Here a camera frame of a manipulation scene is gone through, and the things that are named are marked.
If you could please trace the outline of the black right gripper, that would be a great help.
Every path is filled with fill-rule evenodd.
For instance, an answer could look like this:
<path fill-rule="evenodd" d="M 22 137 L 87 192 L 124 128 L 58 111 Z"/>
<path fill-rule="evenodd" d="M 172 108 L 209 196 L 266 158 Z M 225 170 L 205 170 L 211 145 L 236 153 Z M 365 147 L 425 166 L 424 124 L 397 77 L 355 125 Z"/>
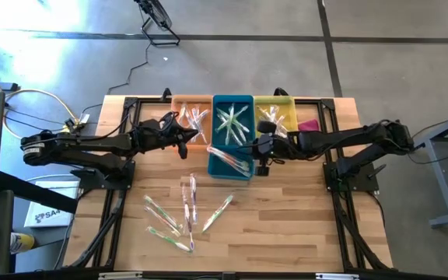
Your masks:
<path fill-rule="evenodd" d="M 286 159 L 295 159 L 296 150 L 287 138 L 275 134 L 276 125 L 269 121 L 259 121 L 257 130 L 261 135 L 248 145 L 247 155 L 258 161 L 254 174 L 268 176 L 272 163 L 284 164 Z"/>

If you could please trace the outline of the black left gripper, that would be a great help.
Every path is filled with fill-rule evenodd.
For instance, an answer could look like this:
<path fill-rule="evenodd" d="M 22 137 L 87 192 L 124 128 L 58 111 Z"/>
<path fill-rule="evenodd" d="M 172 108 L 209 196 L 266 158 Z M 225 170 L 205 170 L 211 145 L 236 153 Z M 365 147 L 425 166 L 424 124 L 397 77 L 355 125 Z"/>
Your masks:
<path fill-rule="evenodd" d="M 186 143 L 195 143 L 198 129 L 183 128 L 177 121 L 178 112 L 169 112 L 158 121 L 151 119 L 146 121 L 144 128 L 144 151 L 149 152 L 155 149 L 164 149 L 167 146 L 177 146 L 181 159 L 187 158 Z"/>

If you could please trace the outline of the pink toothbrush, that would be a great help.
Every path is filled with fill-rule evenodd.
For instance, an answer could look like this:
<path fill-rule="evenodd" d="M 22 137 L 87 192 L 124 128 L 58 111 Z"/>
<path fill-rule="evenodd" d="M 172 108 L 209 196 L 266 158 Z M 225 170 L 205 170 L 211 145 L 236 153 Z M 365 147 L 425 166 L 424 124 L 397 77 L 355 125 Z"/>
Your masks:
<path fill-rule="evenodd" d="M 224 155 L 225 161 L 233 167 L 235 170 L 240 170 L 242 172 L 249 172 L 250 171 L 250 165 L 249 163 L 244 159 L 239 159 L 229 153 L 225 153 Z"/>

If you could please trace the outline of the orange toothbrush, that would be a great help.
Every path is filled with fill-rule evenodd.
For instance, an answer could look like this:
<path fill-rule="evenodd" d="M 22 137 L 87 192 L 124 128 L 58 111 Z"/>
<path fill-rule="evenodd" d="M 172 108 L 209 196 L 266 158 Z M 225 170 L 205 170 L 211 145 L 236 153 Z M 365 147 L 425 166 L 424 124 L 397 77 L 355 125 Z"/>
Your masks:
<path fill-rule="evenodd" d="M 236 170 L 239 173 L 241 173 L 242 175 L 244 175 L 245 177 L 251 176 L 250 165 L 248 164 L 247 161 L 245 161 L 243 159 L 238 159 L 235 156 L 231 156 L 228 154 L 225 154 L 225 155 L 220 154 L 220 155 L 217 155 L 217 157 L 220 158 L 224 163 L 231 166 L 234 170 Z"/>

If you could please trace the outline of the red toothbrush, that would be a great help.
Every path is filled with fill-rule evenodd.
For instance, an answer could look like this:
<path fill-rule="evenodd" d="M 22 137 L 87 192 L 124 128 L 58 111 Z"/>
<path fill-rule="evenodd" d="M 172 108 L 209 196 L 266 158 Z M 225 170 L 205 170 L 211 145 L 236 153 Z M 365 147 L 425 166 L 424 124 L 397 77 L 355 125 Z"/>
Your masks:
<path fill-rule="evenodd" d="M 166 220 L 165 218 L 163 218 L 160 214 L 158 214 L 155 210 L 153 210 L 152 208 L 150 208 L 149 206 L 145 206 L 144 210 L 148 213 L 151 213 L 152 215 L 154 215 L 163 225 L 165 225 L 166 227 L 168 227 L 170 229 L 170 232 L 175 235 L 176 237 L 180 237 L 180 232 L 179 230 L 174 227 L 168 220 Z"/>
<path fill-rule="evenodd" d="M 237 159 L 235 156 L 232 156 L 229 153 L 223 152 L 222 150 L 217 149 L 212 146 L 208 146 L 206 149 L 209 153 L 219 157 L 223 162 L 227 163 L 235 170 L 243 171 L 243 172 L 250 171 L 250 166 L 247 161 Z"/>

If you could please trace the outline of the orange plastic bin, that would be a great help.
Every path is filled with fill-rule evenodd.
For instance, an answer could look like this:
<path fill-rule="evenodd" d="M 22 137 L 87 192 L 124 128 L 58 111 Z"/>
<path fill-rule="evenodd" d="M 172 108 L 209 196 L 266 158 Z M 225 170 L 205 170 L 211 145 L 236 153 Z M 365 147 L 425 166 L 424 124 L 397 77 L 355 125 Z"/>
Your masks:
<path fill-rule="evenodd" d="M 189 130 L 198 133 L 187 142 L 188 149 L 205 149 L 212 142 L 212 99 L 211 95 L 173 96 L 171 110 L 178 112 L 176 123 L 171 129 L 177 135 Z"/>

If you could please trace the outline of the large teal plastic bin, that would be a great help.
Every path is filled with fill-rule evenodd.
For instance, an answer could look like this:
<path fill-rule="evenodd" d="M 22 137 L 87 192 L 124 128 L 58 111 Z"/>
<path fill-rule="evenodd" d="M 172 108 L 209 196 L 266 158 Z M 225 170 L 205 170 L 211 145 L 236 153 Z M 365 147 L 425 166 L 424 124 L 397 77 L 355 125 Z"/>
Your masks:
<path fill-rule="evenodd" d="M 229 114 L 229 108 L 235 104 L 234 116 L 241 123 L 250 129 L 246 132 L 247 141 L 243 142 L 240 138 L 236 125 L 233 124 L 233 131 L 235 135 L 230 139 L 228 145 L 242 146 L 255 139 L 255 124 L 254 124 L 254 98 L 250 95 L 216 95 L 212 99 L 212 144 L 213 145 L 227 145 L 226 129 L 224 127 L 220 131 L 215 129 L 222 123 L 217 117 L 218 111 L 223 111 Z"/>

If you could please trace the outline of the small teal plastic bin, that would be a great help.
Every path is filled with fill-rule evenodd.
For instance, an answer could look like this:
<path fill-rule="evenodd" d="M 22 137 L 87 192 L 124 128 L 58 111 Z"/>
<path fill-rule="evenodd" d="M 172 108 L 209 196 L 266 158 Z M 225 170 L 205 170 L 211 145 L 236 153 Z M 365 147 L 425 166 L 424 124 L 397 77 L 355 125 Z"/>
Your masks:
<path fill-rule="evenodd" d="M 219 178 L 219 179 L 228 179 L 228 180 L 250 180 L 251 177 L 254 174 L 254 160 L 252 157 L 246 154 L 246 150 L 242 149 L 239 146 L 235 145 L 211 145 L 212 147 L 215 147 L 217 149 L 222 150 L 223 152 L 227 152 L 239 159 L 246 160 L 250 165 L 250 177 L 245 177 L 238 171 L 234 170 L 231 166 L 224 163 L 220 158 L 217 156 L 209 153 L 206 149 L 206 151 L 209 154 L 208 159 L 208 174 L 211 177 Z"/>

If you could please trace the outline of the yellow plastic bin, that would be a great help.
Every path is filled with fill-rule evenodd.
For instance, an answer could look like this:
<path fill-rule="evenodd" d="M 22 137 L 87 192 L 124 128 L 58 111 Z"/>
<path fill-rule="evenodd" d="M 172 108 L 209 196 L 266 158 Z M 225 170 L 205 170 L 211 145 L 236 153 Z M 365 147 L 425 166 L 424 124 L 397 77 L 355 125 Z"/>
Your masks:
<path fill-rule="evenodd" d="M 269 110 L 271 105 L 279 106 L 278 116 L 284 116 L 285 119 L 282 124 L 286 127 L 288 132 L 298 130 L 298 121 L 296 116 L 295 100 L 291 96 L 256 96 L 254 97 L 255 123 L 258 124 L 260 113 L 258 107 Z"/>

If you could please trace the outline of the magenta cloth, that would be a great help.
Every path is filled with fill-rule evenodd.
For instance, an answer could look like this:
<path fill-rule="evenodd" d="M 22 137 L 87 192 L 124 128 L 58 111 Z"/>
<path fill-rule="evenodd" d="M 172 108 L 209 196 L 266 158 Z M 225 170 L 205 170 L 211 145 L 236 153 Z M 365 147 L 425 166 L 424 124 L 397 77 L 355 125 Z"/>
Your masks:
<path fill-rule="evenodd" d="M 319 131 L 320 125 L 318 120 L 312 119 L 298 123 L 298 129 L 300 131 Z"/>

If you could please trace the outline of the black floor fan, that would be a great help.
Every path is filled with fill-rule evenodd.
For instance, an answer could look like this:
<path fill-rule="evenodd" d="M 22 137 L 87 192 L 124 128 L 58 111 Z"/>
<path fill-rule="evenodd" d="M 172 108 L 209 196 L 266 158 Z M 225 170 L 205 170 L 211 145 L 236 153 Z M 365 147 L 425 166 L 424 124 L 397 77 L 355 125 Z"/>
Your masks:
<path fill-rule="evenodd" d="M 180 38 L 172 30 L 172 21 L 163 8 L 159 0 L 133 0 L 140 10 L 140 14 L 145 13 L 148 16 L 147 20 L 143 20 L 141 27 L 142 34 L 149 40 L 149 43 L 155 47 L 178 46 Z M 155 23 L 162 31 L 168 31 L 175 38 L 174 41 L 156 43 L 153 38 L 147 33 L 147 26 L 150 22 Z"/>

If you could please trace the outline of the black beam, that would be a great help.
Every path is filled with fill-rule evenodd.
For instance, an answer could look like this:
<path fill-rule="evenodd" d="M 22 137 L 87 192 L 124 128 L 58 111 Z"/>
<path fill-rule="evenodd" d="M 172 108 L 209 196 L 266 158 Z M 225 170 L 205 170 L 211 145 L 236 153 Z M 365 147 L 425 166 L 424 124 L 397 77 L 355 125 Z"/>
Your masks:
<path fill-rule="evenodd" d="M 18 198 L 72 214 L 75 214 L 78 205 L 74 198 L 39 187 L 2 171 L 0 171 L 0 191 L 12 191 Z"/>

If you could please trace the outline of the yellow can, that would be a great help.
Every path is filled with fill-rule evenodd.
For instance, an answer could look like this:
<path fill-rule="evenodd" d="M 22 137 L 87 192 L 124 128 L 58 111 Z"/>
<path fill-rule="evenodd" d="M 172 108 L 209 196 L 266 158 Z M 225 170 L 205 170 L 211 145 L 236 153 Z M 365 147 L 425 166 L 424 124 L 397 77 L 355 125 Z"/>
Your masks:
<path fill-rule="evenodd" d="M 33 248 L 35 239 L 25 233 L 11 233 L 9 250 L 11 254 L 24 253 Z"/>

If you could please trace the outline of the silver bracket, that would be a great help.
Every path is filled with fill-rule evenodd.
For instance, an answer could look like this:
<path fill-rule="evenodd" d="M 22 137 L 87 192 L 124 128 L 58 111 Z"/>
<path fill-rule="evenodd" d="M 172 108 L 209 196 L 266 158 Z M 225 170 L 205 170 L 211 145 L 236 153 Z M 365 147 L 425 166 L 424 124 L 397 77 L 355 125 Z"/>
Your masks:
<path fill-rule="evenodd" d="M 360 280 L 357 274 L 345 273 L 316 273 L 316 280 Z"/>
<path fill-rule="evenodd" d="M 112 271 L 99 273 L 97 280 L 135 280 L 142 278 L 140 271 Z"/>

